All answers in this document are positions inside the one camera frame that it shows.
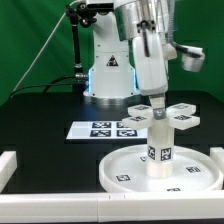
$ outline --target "black table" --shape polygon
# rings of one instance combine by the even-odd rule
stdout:
[[[196,116],[201,118],[200,126],[176,130],[175,145],[205,154],[209,154],[210,147],[224,146],[223,103],[199,91],[168,92],[166,102],[168,106],[197,105]],[[127,107],[85,103],[78,94],[72,93],[14,96],[0,107],[0,152],[16,150],[18,169],[2,193],[104,192],[98,174],[101,159],[116,149],[144,144],[146,140],[68,141],[66,136],[73,121],[119,121],[128,117]]]

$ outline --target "blue light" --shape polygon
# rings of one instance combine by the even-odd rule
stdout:
[[[88,75],[89,75],[89,93],[92,91],[92,73],[91,73],[91,70],[89,70],[89,73],[88,73]]]
[[[136,92],[137,90],[138,90],[137,89],[137,76],[136,76],[136,70],[134,69],[134,91]]]

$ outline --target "cable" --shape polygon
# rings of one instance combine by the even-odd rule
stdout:
[[[78,3],[78,2],[83,2],[83,0],[76,0],[73,1],[70,6]],[[45,44],[43,45],[43,47],[41,48],[41,50],[39,51],[39,53],[37,54],[37,56],[35,57],[35,59],[33,60],[33,62],[31,63],[30,67],[28,68],[28,70],[24,73],[24,75],[22,76],[22,78],[19,80],[19,82],[16,84],[13,92],[17,91],[18,87],[20,86],[20,84],[23,82],[23,80],[27,77],[27,75],[30,73],[31,69],[33,68],[33,66],[36,64],[37,60],[40,58],[41,54],[43,53],[43,51],[45,50],[45,48],[47,47],[47,45],[49,44],[50,40],[52,39],[52,37],[54,36],[55,32],[57,31],[58,27],[60,26],[62,20],[65,17],[65,13],[63,13],[62,17],[59,19],[58,23],[56,24],[55,28],[53,29],[52,33],[50,34],[50,36],[48,37],[47,41],[45,42]]]
[[[60,82],[60,81],[63,81],[63,80],[66,80],[66,79],[75,79],[75,76],[74,75],[71,75],[71,76],[64,76],[64,77],[60,77],[58,79],[55,79],[54,81],[52,81],[49,86],[46,86],[46,88],[43,90],[43,93],[46,93],[48,91],[48,89],[50,89],[52,86],[50,85],[53,85],[57,82]]]
[[[10,95],[8,99],[11,99],[16,93],[22,91],[22,90],[26,90],[26,89],[32,89],[32,88],[42,88],[42,87],[58,87],[58,86],[71,86],[72,83],[61,83],[61,84],[46,84],[46,85],[32,85],[32,86],[26,86],[23,87],[21,89],[17,89],[15,91],[13,91]]]

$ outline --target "warning label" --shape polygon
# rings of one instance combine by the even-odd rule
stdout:
[[[118,66],[118,63],[117,63],[114,55],[111,56],[110,60],[107,63],[107,66]]]

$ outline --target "round white platform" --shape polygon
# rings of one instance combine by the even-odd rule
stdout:
[[[173,173],[156,179],[146,174],[147,145],[108,154],[100,163],[100,183],[107,192],[200,191],[222,188],[223,175],[213,160],[197,151],[174,147]]]

